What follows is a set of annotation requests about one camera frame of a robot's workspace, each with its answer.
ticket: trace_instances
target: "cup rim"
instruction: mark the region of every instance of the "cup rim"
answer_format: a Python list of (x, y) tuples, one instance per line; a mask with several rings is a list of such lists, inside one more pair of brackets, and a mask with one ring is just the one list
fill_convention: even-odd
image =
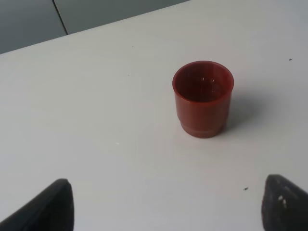
[[(229, 87), (229, 89), (221, 96), (219, 97), (218, 99), (216, 100), (213, 100), (213, 101), (210, 101), (210, 102), (197, 102), (197, 101), (192, 101), (192, 100), (189, 100), (185, 97), (183, 97), (179, 92), (178, 90), (176, 89), (175, 87), (175, 82), (180, 74), (180, 72), (184, 69), (184, 68), (187, 68), (189, 66), (192, 66), (194, 64), (214, 64), (214, 65), (217, 65), (219, 67), (221, 67), (222, 69), (224, 69), (225, 71), (227, 71), (227, 73), (229, 74), (229, 78), (230, 78), (230, 81), (231, 81), (231, 85)], [(233, 87), (234, 87), (234, 78), (233, 78), (233, 75), (232, 73), (228, 70), (228, 68), (226, 68), (225, 66), (219, 64), (219, 63), (216, 63), (216, 62), (213, 62), (213, 61), (195, 61), (195, 62), (192, 62), (192, 63), (189, 63), (189, 64), (186, 64), (184, 65), (183, 67), (181, 67), (174, 75), (173, 77), (173, 80), (172, 80), (172, 87), (173, 87), (173, 90), (174, 92), (176, 93), (177, 96), (179, 96), (180, 98), (182, 98), (183, 100), (187, 101), (187, 102), (190, 102), (190, 103), (193, 103), (193, 104), (203, 104), (203, 105), (212, 105), (212, 104), (217, 104), (219, 103), (220, 101), (223, 101), (224, 99), (226, 99), (227, 97), (229, 97), (229, 95), (231, 94), (232, 90), (233, 90)]]

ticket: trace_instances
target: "cup base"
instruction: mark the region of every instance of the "cup base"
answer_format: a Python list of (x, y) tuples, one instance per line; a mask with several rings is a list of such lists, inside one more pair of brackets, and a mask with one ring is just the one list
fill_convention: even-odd
[(214, 137), (216, 135), (218, 135), (219, 133), (222, 132), (222, 130), (225, 128), (225, 125), (221, 126), (218, 129), (215, 130), (210, 130), (210, 131), (196, 131), (193, 130), (187, 126), (185, 126), (184, 124), (181, 123), (182, 128), (184, 129), (184, 131), (186, 131), (188, 134), (190, 134), (191, 136), (197, 137), (197, 138), (211, 138)]

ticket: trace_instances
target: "gray cabinet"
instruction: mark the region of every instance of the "gray cabinet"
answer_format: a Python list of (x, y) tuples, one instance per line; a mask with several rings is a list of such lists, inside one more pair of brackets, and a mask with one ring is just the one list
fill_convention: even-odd
[(64, 35), (52, 0), (0, 0), (0, 53)]
[(54, 0), (68, 34), (187, 0)]

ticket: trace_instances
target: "red cup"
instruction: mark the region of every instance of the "red cup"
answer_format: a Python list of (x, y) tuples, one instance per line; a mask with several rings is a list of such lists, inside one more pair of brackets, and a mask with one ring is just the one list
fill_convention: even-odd
[(185, 65), (173, 77), (175, 103), (183, 129), (198, 138), (210, 138), (226, 125), (234, 79), (211, 61)]

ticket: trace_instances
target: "cup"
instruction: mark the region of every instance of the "cup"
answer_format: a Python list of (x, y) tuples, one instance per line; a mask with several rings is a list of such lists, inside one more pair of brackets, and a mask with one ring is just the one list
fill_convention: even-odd
[(197, 61), (183, 66), (172, 86), (183, 129), (198, 138), (210, 138), (226, 125), (234, 79), (223, 65)]

